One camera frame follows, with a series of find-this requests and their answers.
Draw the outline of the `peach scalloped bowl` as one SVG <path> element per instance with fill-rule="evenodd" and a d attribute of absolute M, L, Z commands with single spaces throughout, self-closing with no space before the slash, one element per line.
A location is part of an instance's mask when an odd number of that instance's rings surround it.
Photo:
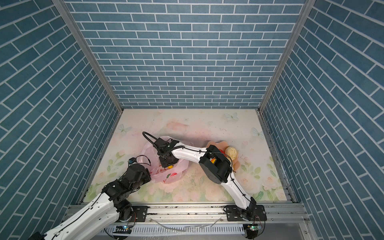
<path fill-rule="evenodd" d="M 221 142 L 213 142 L 213 141 L 209 141 L 206 145 L 206 148 L 209 147 L 210 145 L 214 145 L 215 147 L 217 147 L 220 152 L 228 155 L 228 159 L 232 159 L 233 161 L 233 170 L 236 172 L 237 169 L 240 167 L 240 163 L 238 161 L 238 155 L 239 155 L 239 152 L 236 148 L 234 147 L 231 147 L 227 142 L 225 141 L 221 141 Z"/>

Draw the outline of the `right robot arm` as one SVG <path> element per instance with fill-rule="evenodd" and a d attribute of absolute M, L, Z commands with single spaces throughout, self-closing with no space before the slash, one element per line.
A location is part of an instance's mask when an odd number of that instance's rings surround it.
<path fill-rule="evenodd" d="M 180 159 L 198 163 L 209 180 L 223 186 L 235 201 L 234 205 L 224 207 L 224 211 L 228 213 L 228 221 L 243 219 L 264 222 L 267 220 L 264 206 L 258 205 L 256 200 L 240 186 L 233 174 L 232 161 L 216 146 L 196 148 L 177 140 L 167 142 L 161 138 L 151 144 L 156 149 L 164 168 L 176 164 Z"/>

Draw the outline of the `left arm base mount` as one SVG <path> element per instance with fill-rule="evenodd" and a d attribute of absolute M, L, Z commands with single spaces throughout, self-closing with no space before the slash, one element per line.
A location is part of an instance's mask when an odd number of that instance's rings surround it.
<path fill-rule="evenodd" d="M 148 206 L 133 206 L 125 208 L 119 215 L 120 222 L 143 223 L 146 220 Z"/>

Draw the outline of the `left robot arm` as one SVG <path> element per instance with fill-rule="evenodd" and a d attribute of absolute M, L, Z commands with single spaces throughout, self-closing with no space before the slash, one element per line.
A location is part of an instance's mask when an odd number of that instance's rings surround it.
<path fill-rule="evenodd" d="M 76 214 L 44 234 L 36 232 L 30 240 L 90 240 L 116 221 L 127 222 L 136 214 L 128 197 L 151 181 L 150 172 L 135 163 L 102 189 L 93 200 Z"/>

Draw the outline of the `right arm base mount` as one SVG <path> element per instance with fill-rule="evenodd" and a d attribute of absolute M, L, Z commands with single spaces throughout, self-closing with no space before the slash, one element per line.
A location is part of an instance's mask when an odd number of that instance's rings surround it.
<path fill-rule="evenodd" d="M 239 221 L 261 221 L 267 220 L 266 211 L 263 205 L 256 205 L 250 209 L 243 210 L 236 205 L 227 205 L 223 208 L 229 222 Z"/>

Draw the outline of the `pink plastic bag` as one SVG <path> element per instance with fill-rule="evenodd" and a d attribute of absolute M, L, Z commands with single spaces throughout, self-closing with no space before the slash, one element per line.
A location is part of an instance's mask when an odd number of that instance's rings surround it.
<path fill-rule="evenodd" d="M 189 166 L 189 161 L 175 158 L 170 160 L 158 155 L 158 150 L 150 141 L 144 145 L 138 158 L 138 162 L 144 165 L 150 172 L 153 183 L 171 184 L 180 180 Z"/>

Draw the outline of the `cream fake fruit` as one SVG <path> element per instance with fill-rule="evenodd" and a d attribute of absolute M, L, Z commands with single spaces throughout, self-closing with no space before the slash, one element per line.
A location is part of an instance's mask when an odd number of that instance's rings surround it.
<path fill-rule="evenodd" d="M 235 161 L 238 157 L 238 150 L 234 147 L 227 147 L 225 154 L 229 160 Z"/>

